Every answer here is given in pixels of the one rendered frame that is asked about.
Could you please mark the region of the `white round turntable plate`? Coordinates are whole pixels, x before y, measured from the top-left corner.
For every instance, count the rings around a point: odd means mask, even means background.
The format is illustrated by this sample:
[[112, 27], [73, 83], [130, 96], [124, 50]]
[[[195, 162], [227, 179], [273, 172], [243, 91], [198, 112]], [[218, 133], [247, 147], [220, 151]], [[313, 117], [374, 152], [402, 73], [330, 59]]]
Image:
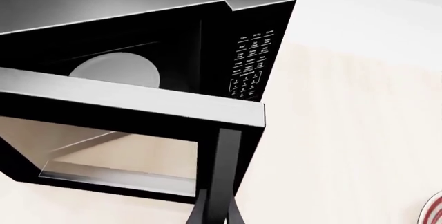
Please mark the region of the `white round turntable plate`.
[[147, 58], [134, 53], [98, 55], [77, 66], [69, 76], [149, 88], [160, 87], [160, 73], [156, 66]]

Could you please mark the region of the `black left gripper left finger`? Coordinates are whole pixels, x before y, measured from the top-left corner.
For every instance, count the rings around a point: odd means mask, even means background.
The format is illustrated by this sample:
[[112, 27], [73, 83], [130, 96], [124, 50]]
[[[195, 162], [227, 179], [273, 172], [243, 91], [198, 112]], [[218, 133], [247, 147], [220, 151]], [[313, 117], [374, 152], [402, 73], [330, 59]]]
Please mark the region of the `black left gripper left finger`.
[[191, 211], [186, 224], [207, 224], [205, 217], [205, 206], [207, 200], [207, 192], [199, 192], [195, 205]]

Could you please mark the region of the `black microwave oven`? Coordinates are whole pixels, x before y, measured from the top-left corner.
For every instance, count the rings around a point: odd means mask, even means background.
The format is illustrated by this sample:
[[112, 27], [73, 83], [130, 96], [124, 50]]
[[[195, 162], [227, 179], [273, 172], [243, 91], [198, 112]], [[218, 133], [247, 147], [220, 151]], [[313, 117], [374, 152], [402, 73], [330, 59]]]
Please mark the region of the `black microwave oven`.
[[160, 88], [260, 101], [296, 0], [0, 0], [0, 68], [69, 76], [109, 53]]

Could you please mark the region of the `plate with red rings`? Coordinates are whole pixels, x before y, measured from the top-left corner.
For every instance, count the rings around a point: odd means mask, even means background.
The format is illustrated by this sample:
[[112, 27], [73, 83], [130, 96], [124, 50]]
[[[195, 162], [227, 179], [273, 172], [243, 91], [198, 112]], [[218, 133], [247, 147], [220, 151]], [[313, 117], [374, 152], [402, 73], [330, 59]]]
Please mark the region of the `plate with red rings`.
[[431, 196], [424, 204], [416, 224], [442, 224], [442, 191]]

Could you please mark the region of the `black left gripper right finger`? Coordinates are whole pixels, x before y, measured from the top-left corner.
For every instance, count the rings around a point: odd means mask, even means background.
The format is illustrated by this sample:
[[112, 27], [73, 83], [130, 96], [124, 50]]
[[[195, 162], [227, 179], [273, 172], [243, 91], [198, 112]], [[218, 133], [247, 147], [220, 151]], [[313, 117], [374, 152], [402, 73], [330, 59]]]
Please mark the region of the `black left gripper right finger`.
[[235, 197], [232, 196], [227, 214], [227, 224], [246, 224], [236, 203]]

